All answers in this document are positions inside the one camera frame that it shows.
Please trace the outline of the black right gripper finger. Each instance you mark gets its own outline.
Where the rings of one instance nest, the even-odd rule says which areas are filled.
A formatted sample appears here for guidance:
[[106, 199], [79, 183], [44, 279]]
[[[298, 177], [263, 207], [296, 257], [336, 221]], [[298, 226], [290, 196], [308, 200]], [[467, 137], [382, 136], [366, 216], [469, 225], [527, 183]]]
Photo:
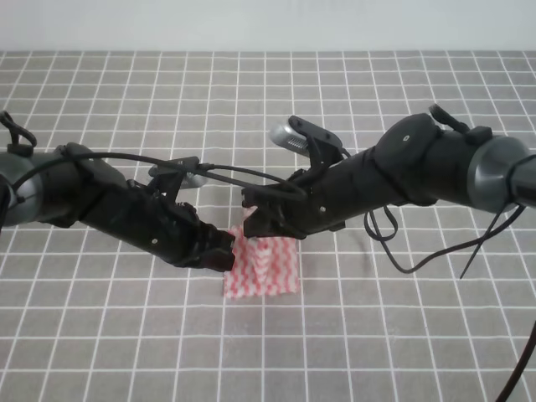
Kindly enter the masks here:
[[258, 207], [262, 203], [262, 195], [252, 188], [243, 188], [241, 190], [241, 195], [241, 205], [243, 208], [250, 209]]
[[243, 222], [246, 238], [288, 237], [289, 234], [279, 222], [266, 216], [261, 210], [249, 209]]

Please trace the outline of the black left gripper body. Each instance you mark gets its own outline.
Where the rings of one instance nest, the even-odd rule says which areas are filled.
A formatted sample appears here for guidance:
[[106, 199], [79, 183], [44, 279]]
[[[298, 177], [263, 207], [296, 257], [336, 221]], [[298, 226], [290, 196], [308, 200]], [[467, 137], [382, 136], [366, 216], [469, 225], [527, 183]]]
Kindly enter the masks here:
[[172, 206], [134, 180], [105, 186], [81, 222], [176, 267], [202, 265], [200, 221], [190, 208]]

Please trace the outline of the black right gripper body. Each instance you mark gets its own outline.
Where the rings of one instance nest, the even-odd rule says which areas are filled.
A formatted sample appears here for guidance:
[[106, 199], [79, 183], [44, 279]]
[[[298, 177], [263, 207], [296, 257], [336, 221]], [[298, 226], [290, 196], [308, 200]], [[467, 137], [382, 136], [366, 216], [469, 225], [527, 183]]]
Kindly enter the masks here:
[[280, 223], [289, 238], [303, 240], [309, 235], [341, 229], [348, 218], [348, 185], [343, 178], [328, 175], [304, 186], [302, 201], [262, 195], [262, 203], [253, 209]]

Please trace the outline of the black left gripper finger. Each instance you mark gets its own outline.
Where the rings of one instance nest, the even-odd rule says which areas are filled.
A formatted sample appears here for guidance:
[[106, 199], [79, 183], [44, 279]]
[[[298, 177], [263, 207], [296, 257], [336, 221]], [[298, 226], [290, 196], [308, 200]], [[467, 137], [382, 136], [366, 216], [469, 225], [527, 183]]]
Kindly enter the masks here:
[[233, 249], [235, 237], [228, 231], [217, 229], [212, 224], [202, 224], [200, 229], [201, 243], [205, 251], [231, 251]]
[[234, 262], [235, 255], [232, 250], [209, 249], [189, 256], [183, 265], [195, 269], [226, 272], [232, 270]]

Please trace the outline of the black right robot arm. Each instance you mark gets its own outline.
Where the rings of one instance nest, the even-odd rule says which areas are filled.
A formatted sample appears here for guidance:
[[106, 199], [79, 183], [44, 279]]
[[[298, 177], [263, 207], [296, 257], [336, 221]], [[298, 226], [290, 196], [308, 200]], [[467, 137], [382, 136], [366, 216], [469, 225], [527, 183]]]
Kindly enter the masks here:
[[484, 126], [420, 113], [395, 123], [375, 146], [345, 157], [335, 134], [292, 116], [271, 140], [309, 157], [311, 166], [291, 176], [306, 197], [244, 191], [243, 204], [251, 209], [243, 224], [248, 237], [302, 240], [390, 204], [447, 201], [488, 213], [535, 204], [535, 156], [518, 139]]

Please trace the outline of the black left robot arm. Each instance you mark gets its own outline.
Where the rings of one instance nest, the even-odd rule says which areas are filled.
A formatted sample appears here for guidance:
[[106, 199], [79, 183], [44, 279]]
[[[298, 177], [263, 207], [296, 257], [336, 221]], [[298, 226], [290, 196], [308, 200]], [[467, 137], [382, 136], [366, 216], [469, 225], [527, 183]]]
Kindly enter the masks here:
[[1, 154], [1, 224], [68, 229], [80, 222], [176, 267], [231, 270], [234, 236], [176, 200], [181, 188], [202, 184], [193, 173], [197, 157], [153, 162], [147, 185], [106, 160], [73, 142], [48, 153], [8, 146]]

